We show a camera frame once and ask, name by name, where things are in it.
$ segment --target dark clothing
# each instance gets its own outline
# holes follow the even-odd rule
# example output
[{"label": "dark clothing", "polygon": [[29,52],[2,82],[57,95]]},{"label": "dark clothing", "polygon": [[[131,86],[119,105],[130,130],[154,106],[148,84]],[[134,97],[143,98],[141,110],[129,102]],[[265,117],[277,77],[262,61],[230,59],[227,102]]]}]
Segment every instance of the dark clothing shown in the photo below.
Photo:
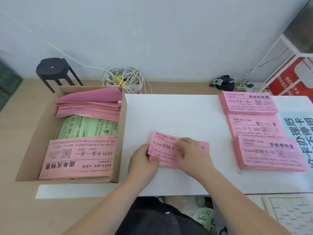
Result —
[{"label": "dark clothing", "polygon": [[116,235],[211,235],[200,223],[155,197],[138,197]]}]

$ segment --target beige floor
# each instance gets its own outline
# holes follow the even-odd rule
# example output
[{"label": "beige floor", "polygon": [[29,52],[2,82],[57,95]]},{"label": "beige floor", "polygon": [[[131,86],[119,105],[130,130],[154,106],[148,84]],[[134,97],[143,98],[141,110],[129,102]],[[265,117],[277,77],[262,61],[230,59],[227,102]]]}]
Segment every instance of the beige floor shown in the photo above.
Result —
[{"label": "beige floor", "polygon": [[[86,80],[83,84],[97,86],[102,83]],[[151,87],[154,94],[220,94],[207,83],[151,82]],[[101,200],[35,200],[38,185],[14,182],[33,131],[51,96],[40,80],[27,79],[0,112],[0,234],[61,234]]]}]

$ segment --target white table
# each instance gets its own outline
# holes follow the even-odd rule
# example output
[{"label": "white table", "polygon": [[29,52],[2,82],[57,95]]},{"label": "white table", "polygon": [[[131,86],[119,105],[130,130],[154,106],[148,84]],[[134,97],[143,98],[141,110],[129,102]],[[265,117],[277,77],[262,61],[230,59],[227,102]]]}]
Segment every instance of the white table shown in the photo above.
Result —
[{"label": "white table", "polygon": [[[280,112],[313,112],[306,96],[274,96]],[[191,137],[210,143],[215,167],[245,194],[313,192],[304,173],[243,171],[237,172],[231,133],[217,95],[127,94],[127,118],[120,169],[126,175],[132,153],[150,141],[152,131]],[[36,198],[103,197],[117,184],[40,185]],[[153,181],[141,196],[205,195],[206,190],[181,170],[159,167]]]}]

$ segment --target forearm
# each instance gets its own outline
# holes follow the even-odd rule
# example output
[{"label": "forearm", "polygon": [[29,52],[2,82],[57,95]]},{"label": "forearm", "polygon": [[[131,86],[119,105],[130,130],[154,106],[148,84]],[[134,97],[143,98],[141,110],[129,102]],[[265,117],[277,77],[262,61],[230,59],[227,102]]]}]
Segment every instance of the forearm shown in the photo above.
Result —
[{"label": "forearm", "polygon": [[233,186],[218,170],[209,170],[199,182],[212,196],[236,234],[290,235],[283,226]]},{"label": "forearm", "polygon": [[123,182],[63,235],[113,235],[142,188]]}]

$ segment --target person's right hand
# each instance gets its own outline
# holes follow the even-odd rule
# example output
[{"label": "person's right hand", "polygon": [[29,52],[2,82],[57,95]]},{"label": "person's right hand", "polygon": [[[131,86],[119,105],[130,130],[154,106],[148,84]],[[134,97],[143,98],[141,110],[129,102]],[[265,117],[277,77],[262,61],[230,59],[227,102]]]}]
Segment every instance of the person's right hand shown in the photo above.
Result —
[{"label": "person's right hand", "polygon": [[175,143],[175,146],[185,151],[184,156],[180,152],[175,151],[175,157],[178,166],[187,175],[199,181],[208,173],[208,170],[215,170],[210,155],[197,141],[191,138],[181,138],[179,142]]}]

